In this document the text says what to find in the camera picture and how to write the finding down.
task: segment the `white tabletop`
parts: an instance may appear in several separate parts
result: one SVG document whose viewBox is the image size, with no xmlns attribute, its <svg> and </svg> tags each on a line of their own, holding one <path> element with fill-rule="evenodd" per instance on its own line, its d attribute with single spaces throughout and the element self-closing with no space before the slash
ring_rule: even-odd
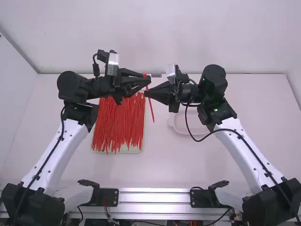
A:
<svg viewBox="0 0 301 226">
<path fill-rule="evenodd" d="M 20 181 L 55 134 L 63 106 L 57 97 L 57 76 L 39 76 L 1 172 L 1 184 Z M 198 82 L 200 75 L 190 77 Z M 228 74 L 226 78 L 229 85 L 225 97 L 250 138 L 286 178 L 301 179 L 301 111 L 286 76 Z M 164 81 L 165 76 L 153 78 L 151 86 Z M 215 136 L 196 143 L 187 135 L 177 134 L 167 124 L 168 106 L 154 100 L 152 104 L 155 123 L 147 105 L 142 153 L 94 153 L 90 149 L 92 131 L 71 158 L 62 184 L 79 179 L 105 187 L 207 187 L 224 179 L 246 184 L 238 166 Z"/>
</svg>

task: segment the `metal frame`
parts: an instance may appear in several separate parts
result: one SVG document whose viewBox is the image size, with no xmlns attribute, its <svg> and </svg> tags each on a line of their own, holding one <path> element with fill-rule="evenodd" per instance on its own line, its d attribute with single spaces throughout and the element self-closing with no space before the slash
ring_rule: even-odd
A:
<svg viewBox="0 0 301 226">
<path fill-rule="evenodd" d="M 116 219 L 141 220 L 216 220 L 225 208 L 192 208 L 190 189 L 182 188 L 119 188 L 119 204 L 108 207 L 109 214 Z M 81 206 L 84 218 L 106 219 L 103 207 Z M 241 212 L 236 212 L 238 220 Z M 221 220 L 229 220 L 230 213 Z M 70 218 L 81 218 L 77 208 L 69 212 Z M 0 206 L 0 218 L 8 218 L 4 205 Z"/>
</svg>

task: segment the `connector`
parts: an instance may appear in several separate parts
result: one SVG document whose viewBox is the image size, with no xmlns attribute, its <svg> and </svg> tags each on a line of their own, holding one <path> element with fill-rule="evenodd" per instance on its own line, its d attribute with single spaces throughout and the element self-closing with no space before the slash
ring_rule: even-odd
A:
<svg viewBox="0 0 301 226">
<path fill-rule="evenodd" d="M 98 77 L 100 75 L 99 65 L 97 63 L 92 64 L 93 66 L 93 75 Z"/>
</svg>

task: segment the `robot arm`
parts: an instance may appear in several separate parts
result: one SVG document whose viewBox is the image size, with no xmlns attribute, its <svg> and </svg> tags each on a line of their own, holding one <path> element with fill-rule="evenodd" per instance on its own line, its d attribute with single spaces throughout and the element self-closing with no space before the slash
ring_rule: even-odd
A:
<svg viewBox="0 0 301 226">
<path fill-rule="evenodd" d="M 81 204 L 99 202 L 99 185 L 94 182 L 80 180 L 79 184 L 57 191 L 70 158 L 97 119 L 99 106 L 87 100 L 112 96 L 120 105 L 122 98 L 131 97 L 150 84 L 151 77 L 119 69 L 119 55 L 113 50 L 98 50 L 94 57 L 105 63 L 105 75 L 99 76 L 95 60 L 93 79 L 72 71 L 60 74 L 58 96 L 64 100 L 61 125 L 30 172 L 18 185 L 7 184 L 2 191 L 1 197 L 13 225 L 58 225 L 64 213 Z"/>
<path fill-rule="evenodd" d="M 299 221 L 301 184 L 295 178 L 287 180 L 246 134 L 224 98 L 228 85 L 225 70 L 208 65 L 198 84 L 174 64 L 167 67 L 166 75 L 168 81 L 146 91 L 145 96 L 168 105 L 174 113 L 179 111 L 180 104 L 186 105 L 186 112 L 188 107 L 196 107 L 202 124 L 225 145 L 250 187 L 251 196 L 240 197 L 230 194 L 229 186 L 225 186 L 229 182 L 223 181 L 226 183 L 214 190 L 219 203 L 243 211 L 251 225 L 277 225 L 293 217 Z"/>
</svg>

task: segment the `wire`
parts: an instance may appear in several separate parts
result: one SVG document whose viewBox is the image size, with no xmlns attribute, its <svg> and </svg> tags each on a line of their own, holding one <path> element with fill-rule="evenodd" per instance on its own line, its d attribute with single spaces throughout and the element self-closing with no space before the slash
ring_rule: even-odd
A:
<svg viewBox="0 0 301 226">
<path fill-rule="evenodd" d="M 97 53 L 95 53 L 94 55 L 93 55 L 93 57 L 92 57 L 92 59 L 93 59 L 93 63 L 94 64 L 96 64 L 96 61 L 95 61 L 95 57 L 97 56 Z"/>
<path fill-rule="evenodd" d="M 289 207 L 292 206 L 292 203 L 290 202 L 290 200 L 288 199 L 287 195 L 284 193 L 284 191 L 282 190 L 282 188 L 280 187 L 280 185 L 277 183 L 277 181 L 274 179 L 273 175 L 271 174 L 271 172 L 268 170 L 268 168 L 263 164 L 263 162 L 261 161 L 261 159 L 258 157 L 258 155 L 255 153 L 255 151 L 251 148 L 251 146 L 247 143 L 247 141 L 244 139 L 244 137 L 242 135 L 240 135 L 237 131 L 232 130 L 232 129 L 216 129 L 210 133 L 208 133 L 206 136 L 204 136 L 203 138 L 201 138 L 200 140 L 196 140 L 194 138 L 194 136 L 192 135 L 189 126 L 188 126 L 188 122 L 187 122 L 187 109 L 188 106 L 186 106 L 185 108 L 185 122 L 186 122 L 186 127 L 187 130 L 189 132 L 189 135 L 191 136 L 191 138 L 196 141 L 196 142 L 201 142 L 203 140 L 205 140 L 207 137 L 209 137 L 210 135 L 219 132 L 219 131 L 229 131 L 232 133 L 235 133 L 238 136 L 238 139 L 241 139 L 244 144 L 249 148 L 249 150 L 252 152 L 252 154 L 254 155 L 254 157 L 257 159 L 257 161 L 259 162 L 259 164 L 262 166 L 262 168 L 266 171 L 267 175 L 271 178 L 271 180 L 273 181 L 273 183 L 276 185 L 277 189 L 279 190 L 279 192 L 282 194 L 282 196 L 284 197 L 284 199 L 286 200 L 286 202 L 288 203 Z M 298 224 L 301 226 L 301 221 L 299 219 L 298 213 L 292 213 L 293 216 L 296 217 Z"/>
<path fill-rule="evenodd" d="M 54 145 L 54 147 L 52 148 L 52 150 L 50 151 L 49 155 L 45 159 L 44 163 L 40 167 L 40 169 L 37 172 L 37 174 L 32 178 L 31 182 L 28 184 L 28 186 L 26 187 L 25 191 L 23 192 L 23 195 L 21 196 L 20 201 L 19 201 L 19 203 L 17 205 L 17 208 L 16 208 L 16 211 L 15 211 L 15 216 L 14 216 L 14 220 L 13 220 L 13 226 L 16 225 L 16 219 L 18 218 L 18 213 L 20 211 L 21 205 L 22 205 L 22 203 L 24 201 L 24 198 L 25 198 L 25 196 L 26 196 L 29 188 L 32 186 L 32 184 L 34 183 L 34 181 L 39 178 L 39 174 L 42 172 L 43 168 L 47 164 L 48 160 L 50 159 L 52 153 L 55 151 L 55 149 L 58 146 L 58 144 L 60 143 L 60 141 L 64 140 L 64 137 L 63 137 L 63 134 L 64 134 L 63 112 L 64 112 L 64 110 L 65 110 L 65 107 L 63 107 L 62 110 L 61 110 L 61 123 L 62 123 L 62 132 L 61 132 L 61 135 L 60 135 L 59 139 L 57 140 L 56 144 Z"/>
<path fill-rule="evenodd" d="M 232 208 L 227 209 L 226 212 L 224 212 L 223 215 L 221 215 L 218 219 L 216 219 L 214 222 L 211 222 L 210 224 L 207 225 L 203 225 L 203 226 L 210 226 L 210 225 L 214 225 L 216 222 L 218 222 L 220 219 L 222 219 Z"/>
<path fill-rule="evenodd" d="M 81 222 L 83 221 L 83 219 L 84 219 L 84 215 L 83 215 L 83 212 L 81 211 L 81 209 L 80 209 L 79 206 L 77 207 L 77 209 L 79 209 L 79 212 L 80 212 L 80 214 L 81 214 L 81 219 L 80 219 L 80 221 L 79 221 L 79 223 L 81 223 Z"/>
<path fill-rule="evenodd" d="M 166 226 L 166 225 L 161 225 L 161 224 L 156 224 L 156 223 L 152 223 L 152 222 L 148 222 L 148 221 L 144 221 L 144 220 L 134 220 L 134 221 L 130 221 L 129 225 L 123 225 L 123 226 L 131 226 L 133 223 L 135 222 L 140 222 L 140 223 L 146 223 L 149 225 L 156 225 L 156 226 Z"/>
</svg>

